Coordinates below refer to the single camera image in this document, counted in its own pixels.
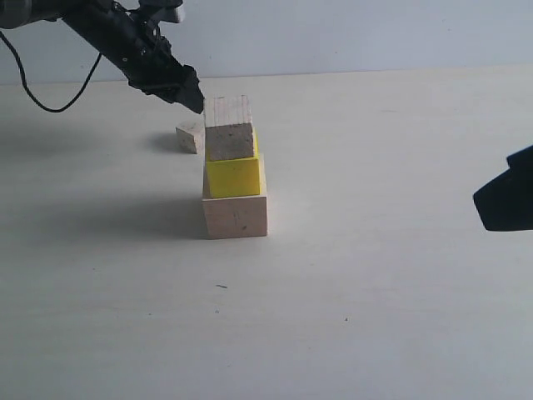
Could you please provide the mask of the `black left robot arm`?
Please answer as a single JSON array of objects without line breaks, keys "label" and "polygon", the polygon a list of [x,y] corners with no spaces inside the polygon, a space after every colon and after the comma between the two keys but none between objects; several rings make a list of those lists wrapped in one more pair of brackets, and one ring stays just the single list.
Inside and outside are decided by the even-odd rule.
[{"label": "black left robot arm", "polygon": [[180,64],[162,36],[160,22],[180,23],[181,1],[2,1],[1,27],[63,20],[127,78],[128,84],[167,103],[202,113],[204,96],[195,69]]}]

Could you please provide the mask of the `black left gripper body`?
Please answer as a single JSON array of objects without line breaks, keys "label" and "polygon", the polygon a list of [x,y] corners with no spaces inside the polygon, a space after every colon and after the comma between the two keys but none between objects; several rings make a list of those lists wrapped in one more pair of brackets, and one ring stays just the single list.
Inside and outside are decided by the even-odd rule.
[{"label": "black left gripper body", "polygon": [[131,87],[175,103],[174,88],[182,65],[159,23],[146,20],[138,7],[118,1],[81,1],[62,20],[117,67]]}]

